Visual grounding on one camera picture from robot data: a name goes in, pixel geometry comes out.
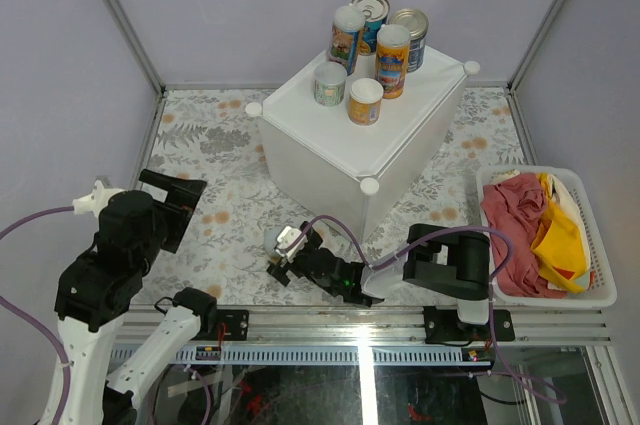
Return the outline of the white lid yellow jar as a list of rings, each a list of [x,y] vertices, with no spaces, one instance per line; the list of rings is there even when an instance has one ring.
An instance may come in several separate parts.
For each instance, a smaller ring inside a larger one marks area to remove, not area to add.
[[[382,85],[375,79],[355,80],[349,92],[348,116],[350,120],[357,125],[374,124],[380,115],[383,93]]]

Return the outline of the clear lid green jar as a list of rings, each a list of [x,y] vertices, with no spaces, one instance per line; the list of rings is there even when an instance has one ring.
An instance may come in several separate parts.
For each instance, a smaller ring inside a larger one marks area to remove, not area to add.
[[[342,103],[347,79],[346,69],[339,63],[327,61],[314,70],[314,99],[327,107]]]

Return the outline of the white lid orange can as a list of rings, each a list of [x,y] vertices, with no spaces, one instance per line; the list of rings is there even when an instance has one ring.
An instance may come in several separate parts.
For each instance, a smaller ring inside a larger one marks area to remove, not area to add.
[[[339,7],[334,15],[327,59],[342,65],[348,76],[355,71],[365,23],[364,13],[353,4]]]

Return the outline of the blue soup can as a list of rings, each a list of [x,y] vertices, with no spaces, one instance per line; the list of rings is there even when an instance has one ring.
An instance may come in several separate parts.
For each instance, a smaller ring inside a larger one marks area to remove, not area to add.
[[[387,23],[390,9],[389,1],[352,0],[351,3],[366,17],[359,54],[363,56],[375,54],[378,31]]]
[[[389,19],[389,23],[402,25],[409,31],[411,41],[407,72],[417,71],[424,60],[425,41],[429,29],[427,15],[419,9],[405,8],[396,11]]]

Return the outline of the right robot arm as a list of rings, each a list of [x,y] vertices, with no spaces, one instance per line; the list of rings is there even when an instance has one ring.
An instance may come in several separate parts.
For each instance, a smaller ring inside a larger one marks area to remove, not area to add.
[[[267,273],[284,286],[294,274],[345,303],[371,307],[412,285],[456,300],[455,323],[463,337],[478,339],[491,328],[490,241],[479,231],[450,233],[415,224],[397,250],[370,264],[335,255],[314,228],[273,228],[265,233],[264,248],[270,260]]]

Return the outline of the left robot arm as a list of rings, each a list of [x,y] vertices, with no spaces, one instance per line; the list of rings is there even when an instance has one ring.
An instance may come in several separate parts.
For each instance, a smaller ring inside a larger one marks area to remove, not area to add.
[[[98,230],[91,247],[62,273],[55,300],[61,341],[43,424],[133,424],[162,370],[190,340],[208,339],[219,326],[216,300],[191,287],[178,292],[157,328],[114,372],[115,339],[131,301],[160,252],[174,253],[207,183],[143,170],[142,190],[107,188],[73,201],[75,214],[91,213]]]

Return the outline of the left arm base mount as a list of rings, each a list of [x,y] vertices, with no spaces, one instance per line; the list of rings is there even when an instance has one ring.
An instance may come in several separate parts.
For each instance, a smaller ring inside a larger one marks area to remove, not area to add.
[[[206,316],[195,335],[195,341],[242,342],[247,340],[249,331],[248,310],[218,309],[215,316]]]

